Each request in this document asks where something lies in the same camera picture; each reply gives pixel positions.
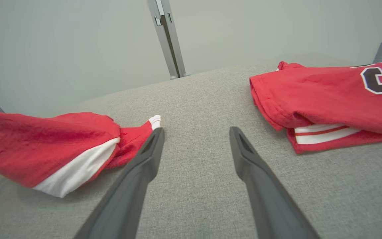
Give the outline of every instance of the gray fabric surface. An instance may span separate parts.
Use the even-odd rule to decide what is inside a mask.
[[[282,59],[346,65],[318,56]],[[250,95],[248,78],[275,70],[277,63],[191,75],[74,108],[109,115],[125,127],[162,116],[165,146],[137,238],[257,236],[245,184],[232,162],[230,126],[243,130],[322,238],[382,238],[382,143],[297,156],[285,132],[264,120]],[[119,169],[103,172],[64,199],[0,176],[0,238],[73,237],[119,174]]]

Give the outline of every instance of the gray wall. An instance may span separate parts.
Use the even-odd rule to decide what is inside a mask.
[[[187,72],[322,53],[372,63],[380,0],[170,0]]]
[[[145,0],[0,0],[7,113],[51,115],[169,78]]]

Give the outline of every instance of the white stripe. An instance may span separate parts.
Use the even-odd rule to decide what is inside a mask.
[[[296,133],[319,132],[319,131],[334,129],[334,128],[338,128],[342,126],[344,126],[344,124],[312,124],[305,127],[294,128],[294,132]]]
[[[161,122],[161,116],[160,115],[154,115],[153,117],[151,117],[148,121],[150,121],[151,123],[151,128],[153,130],[157,129],[158,127],[160,127],[160,122]]]
[[[120,138],[111,139],[79,154],[33,189],[64,197],[88,181],[110,158]]]
[[[340,139],[351,134],[359,132],[360,129],[356,128],[344,128],[337,131],[317,134],[317,135],[305,135],[305,136],[296,136],[297,144],[309,145],[309,144],[319,144],[323,142],[328,142],[335,139]]]

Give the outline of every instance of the red cloth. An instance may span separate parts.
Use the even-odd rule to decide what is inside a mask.
[[[287,128],[296,153],[382,142],[382,63],[307,68],[280,62],[278,69],[250,77],[251,94],[272,127]],[[295,129],[313,124],[339,124],[336,130],[359,131],[321,143],[297,143]]]
[[[110,117],[90,112],[54,118],[0,113],[0,174],[33,188],[85,151],[120,138],[107,149],[97,171],[91,170],[88,178],[93,180],[102,169],[132,160],[152,131],[149,121],[141,127],[120,127]]]

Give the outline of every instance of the red garment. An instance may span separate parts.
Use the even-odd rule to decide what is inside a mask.
[[[152,131],[150,121],[121,128],[90,112],[54,118],[0,113],[0,174],[63,197],[102,169],[132,160]]]
[[[296,153],[382,142],[382,63],[278,69],[250,77],[251,94]]]

